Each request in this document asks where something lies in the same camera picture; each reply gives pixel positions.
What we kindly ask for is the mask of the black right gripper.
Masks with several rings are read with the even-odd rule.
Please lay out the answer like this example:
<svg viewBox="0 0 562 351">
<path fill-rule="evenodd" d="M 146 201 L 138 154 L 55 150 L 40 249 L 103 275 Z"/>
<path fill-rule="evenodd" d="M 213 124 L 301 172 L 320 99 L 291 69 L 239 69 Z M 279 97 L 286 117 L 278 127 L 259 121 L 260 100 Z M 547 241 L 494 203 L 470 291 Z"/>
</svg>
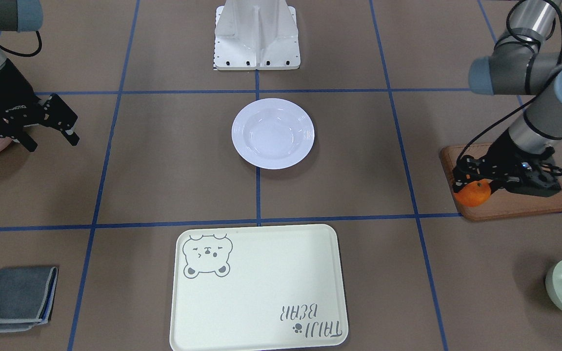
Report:
<svg viewBox="0 0 562 351">
<path fill-rule="evenodd" d="M 33 153 L 38 144 L 25 129 L 39 125 L 56 129 L 76 146 L 77 121 L 78 115 L 58 94 L 51 94 L 43 104 L 12 61 L 5 60 L 0 67 L 0 137 L 11 138 Z"/>
</svg>

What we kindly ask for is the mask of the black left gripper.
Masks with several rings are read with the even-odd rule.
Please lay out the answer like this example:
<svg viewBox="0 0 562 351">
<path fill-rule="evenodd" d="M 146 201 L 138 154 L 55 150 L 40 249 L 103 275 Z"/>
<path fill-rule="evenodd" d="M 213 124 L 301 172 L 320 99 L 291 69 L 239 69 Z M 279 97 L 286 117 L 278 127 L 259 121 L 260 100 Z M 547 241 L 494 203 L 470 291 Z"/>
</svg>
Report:
<svg viewBox="0 0 562 351">
<path fill-rule="evenodd" d="M 481 187 L 482 179 L 493 180 L 493 174 L 498 178 L 509 178 L 509 171 L 515 166 L 519 159 L 539 158 L 547 160 L 555 153 L 552 146 L 542 147 L 541 154 L 530 154 L 522 151 L 512 140 L 508 131 L 491 144 L 484 157 L 474 158 L 471 155 L 463 155 L 458 158 L 453 168 L 453 191 L 460 192 L 470 186 Z M 500 180 L 502 188 L 508 181 Z"/>
</svg>

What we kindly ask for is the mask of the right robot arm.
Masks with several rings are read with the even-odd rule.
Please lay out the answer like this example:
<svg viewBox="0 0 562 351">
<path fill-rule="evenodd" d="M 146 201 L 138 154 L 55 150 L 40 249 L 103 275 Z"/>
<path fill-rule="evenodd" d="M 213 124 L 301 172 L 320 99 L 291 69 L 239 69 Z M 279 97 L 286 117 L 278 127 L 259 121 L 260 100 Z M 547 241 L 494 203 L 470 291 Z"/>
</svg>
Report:
<svg viewBox="0 0 562 351">
<path fill-rule="evenodd" d="M 37 49 L 18 53 L 0 44 L 0 138 L 9 138 L 33 152 L 35 140 L 26 127 L 40 125 L 52 128 L 76 146 L 80 141 L 74 128 L 78 116 L 58 94 L 38 98 L 29 81 L 22 75 L 10 55 L 33 57 L 42 49 L 40 29 L 44 22 L 41 2 L 38 0 L 0 0 L 0 32 L 34 33 Z"/>
</svg>

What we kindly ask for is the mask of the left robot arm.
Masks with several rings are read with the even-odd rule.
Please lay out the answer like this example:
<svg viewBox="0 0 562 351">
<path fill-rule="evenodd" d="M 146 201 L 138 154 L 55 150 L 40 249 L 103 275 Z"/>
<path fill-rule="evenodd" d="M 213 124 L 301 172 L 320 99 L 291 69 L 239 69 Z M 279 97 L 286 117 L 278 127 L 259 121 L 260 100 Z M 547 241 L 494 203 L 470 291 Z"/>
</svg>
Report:
<svg viewBox="0 0 562 351">
<path fill-rule="evenodd" d="M 461 151 L 453 167 L 454 193 L 486 180 L 494 193 L 551 197 L 562 191 L 555 147 L 562 141 L 562 13 L 559 0 L 520 0 L 490 56 L 473 62 L 472 92 L 530 95 L 513 124 L 481 157 Z"/>
</svg>

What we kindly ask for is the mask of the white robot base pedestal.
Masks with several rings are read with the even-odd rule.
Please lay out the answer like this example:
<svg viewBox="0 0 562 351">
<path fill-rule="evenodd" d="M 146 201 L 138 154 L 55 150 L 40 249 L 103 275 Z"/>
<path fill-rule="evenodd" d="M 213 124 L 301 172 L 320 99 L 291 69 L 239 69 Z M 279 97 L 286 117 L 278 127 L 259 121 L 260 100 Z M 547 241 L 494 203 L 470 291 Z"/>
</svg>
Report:
<svg viewBox="0 0 562 351">
<path fill-rule="evenodd" d="M 295 70 L 301 66 L 297 12 L 285 0 L 228 0 L 216 8 L 213 68 Z"/>
</svg>

